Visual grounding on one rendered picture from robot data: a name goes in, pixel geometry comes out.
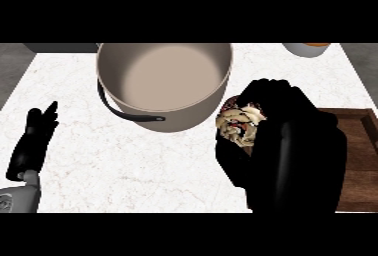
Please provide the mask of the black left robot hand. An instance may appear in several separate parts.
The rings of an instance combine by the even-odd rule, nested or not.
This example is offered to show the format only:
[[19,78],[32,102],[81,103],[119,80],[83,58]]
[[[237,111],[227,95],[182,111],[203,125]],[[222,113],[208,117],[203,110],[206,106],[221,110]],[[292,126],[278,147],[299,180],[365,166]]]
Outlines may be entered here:
[[19,174],[27,170],[41,171],[48,142],[58,124],[55,110],[57,102],[52,102],[45,111],[38,108],[27,111],[24,132],[11,152],[5,172],[10,181],[19,182]]

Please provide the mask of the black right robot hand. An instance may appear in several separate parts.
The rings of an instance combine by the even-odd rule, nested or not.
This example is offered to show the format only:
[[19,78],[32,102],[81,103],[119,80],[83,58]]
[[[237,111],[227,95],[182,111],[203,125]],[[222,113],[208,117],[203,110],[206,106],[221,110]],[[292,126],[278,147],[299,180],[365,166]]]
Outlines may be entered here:
[[246,206],[255,214],[332,214],[346,162],[337,119],[284,80],[253,80],[236,100],[249,102],[265,116],[252,151],[215,138],[215,159],[231,184],[244,189]]

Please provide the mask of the cream frosted cupcake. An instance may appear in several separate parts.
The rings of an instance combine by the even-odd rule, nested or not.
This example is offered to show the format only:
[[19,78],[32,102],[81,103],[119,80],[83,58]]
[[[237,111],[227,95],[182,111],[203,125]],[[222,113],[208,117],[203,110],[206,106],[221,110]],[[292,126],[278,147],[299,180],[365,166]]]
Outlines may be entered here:
[[258,124],[267,117],[258,103],[247,102],[239,105],[237,99],[239,96],[231,96],[219,108],[215,117],[215,139],[250,156]]

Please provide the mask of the brown wooden tray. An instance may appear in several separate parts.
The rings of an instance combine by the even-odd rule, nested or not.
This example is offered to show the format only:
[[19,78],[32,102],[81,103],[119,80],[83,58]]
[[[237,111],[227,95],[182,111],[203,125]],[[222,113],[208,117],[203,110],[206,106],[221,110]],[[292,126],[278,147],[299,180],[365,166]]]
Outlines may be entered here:
[[320,108],[337,118],[346,164],[337,211],[378,212],[378,117],[370,109]]

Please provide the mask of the dark grey appliance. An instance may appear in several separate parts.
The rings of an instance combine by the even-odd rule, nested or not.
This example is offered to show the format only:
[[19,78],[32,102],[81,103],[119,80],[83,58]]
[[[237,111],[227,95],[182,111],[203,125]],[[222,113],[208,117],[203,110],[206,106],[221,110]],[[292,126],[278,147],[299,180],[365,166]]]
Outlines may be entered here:
[[95,53],[94,43],[24,43],[33,53]]

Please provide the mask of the white cup with orange content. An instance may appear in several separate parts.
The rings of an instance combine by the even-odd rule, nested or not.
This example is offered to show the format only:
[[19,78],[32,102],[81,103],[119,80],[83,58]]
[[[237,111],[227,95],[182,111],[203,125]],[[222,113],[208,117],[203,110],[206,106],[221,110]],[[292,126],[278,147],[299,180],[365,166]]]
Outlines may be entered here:
[[286,50],[296,56],[312,58],[323,54],[329,43],[283,43]]

